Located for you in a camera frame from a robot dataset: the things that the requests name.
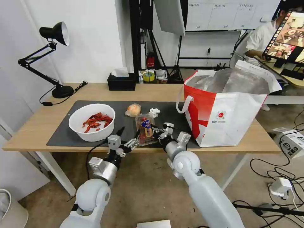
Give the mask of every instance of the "dried red chili pepper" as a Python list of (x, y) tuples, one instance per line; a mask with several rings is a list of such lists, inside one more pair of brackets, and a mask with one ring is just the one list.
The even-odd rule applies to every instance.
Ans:
[(87, 133), (91, 128), (99, 127), (100, 123), (97, 123), (97, 122), (101, 122), (101, 121), (105, 121), (105, 124), (104, 124), (104, 128), (105, 128), (113, 121), (113, 119), (107, 115), (103, 115), (101, 112), (99, 112), (95, 115), (92, 115), (92, 116), (90, 116), (90, 118), (87, 121), (85, 121), (83, 123), (82, 127), (84, 127), (86, 124), (88, 125), (85, 133)]

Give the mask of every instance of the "power adapter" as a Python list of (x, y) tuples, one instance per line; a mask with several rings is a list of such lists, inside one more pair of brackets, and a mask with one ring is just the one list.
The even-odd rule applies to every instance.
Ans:
[(288, 190), (291, 190), (292, 186), (289, 180), (285, 178), (279, 178), (273, 182), (270, 187), (270, 193), (274, 196), (284, 197)]

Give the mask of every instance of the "bag handle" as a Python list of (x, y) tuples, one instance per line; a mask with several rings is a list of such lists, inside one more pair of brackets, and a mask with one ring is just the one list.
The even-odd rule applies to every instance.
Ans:
[(188, 95), (188, 97), (185, 100), (183, 108), (180, 110), (178, 108), (178, 104), (180, 102), (180, 97), (181, 97), (182, 91), (183, 91), (183, 87), (180, 89), (180, 91), (178, 93), (177, 102), (176, 102), (176, 110), (177, 110), (178, 113), (184, 113), (188, 109), (190, 102), (194, 100), (193, 97)]

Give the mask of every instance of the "wooden table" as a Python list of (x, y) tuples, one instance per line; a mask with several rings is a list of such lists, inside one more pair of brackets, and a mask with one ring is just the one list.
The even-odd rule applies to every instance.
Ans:
[[(67, 84), (76, 88), (77, 83)], [(182, 85), (178, 84), (137, 84), (135, 91), (109, 91), (107, 84), (88, 84), (81, 88), (62, 104), (43, 106), (3, 147), (5, 151), (35, 151), (70, 195), (75, 194), (75, 187), (63, 173), (50, 152), (88, 152), (90, 147), (47, 146), (67, 112), (77, 100), (100, 101), (176, 101)], [(108, 148), (96, 148), (94, 152), (106, 152)], [(197, 153), (238, 153), (235, 164), (227, 172), (221, 183), (226, 188), (238, 170), (246, 161), (248, 154), (280, 153), (280, 149), (268, 136), (262, 126), (254, 120), (238, 146), (191, 149)], [(157, 148), (135, 148), (133, 153), (163, 152)]]
[[(270, 61), (265, 61), (259, 58), (258, 56), (254, 57), (261, 63), (262, 68), (272, 72), (277, 79), (282, 79), (283, 81), (294, 85), (295, 87), (304, 88), (304, 80), (294, 79), (288, 76), (285, 76), (282, 73), (284, 68), (274, 67), (276, 59), (271, 59)], [(265, 104), (279, 104), (279, 105), (304, 105), (304, 96), (268, 96), (265, 100)]]

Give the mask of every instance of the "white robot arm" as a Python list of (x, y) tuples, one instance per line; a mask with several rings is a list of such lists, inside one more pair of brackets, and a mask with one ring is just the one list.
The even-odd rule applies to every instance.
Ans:
[[(185, 180), (193, 202), (200, 210), (210, 228), (244, 228), (239, 213), (218, 186), (215, 180), (206, 176), (200, 168), (198, 156), (186, 150), (190, 135), (181, 132), (172, 138), (174, 125), (165, 123), (163, 129), (152, 126), (153, 137), (157, 138), (168, 155), (168, 164), (173, 174)], [(100, 221), (107, 205), (121, 158), (138, 145), (136, 138), (121, 145), (120, 137), (108, 137), (109, 156), (105, 159), (93, 157), (89, 164), (94, 177), (79, 187), (76, 202), (68, 218), (60, 228), (100, 228)]]

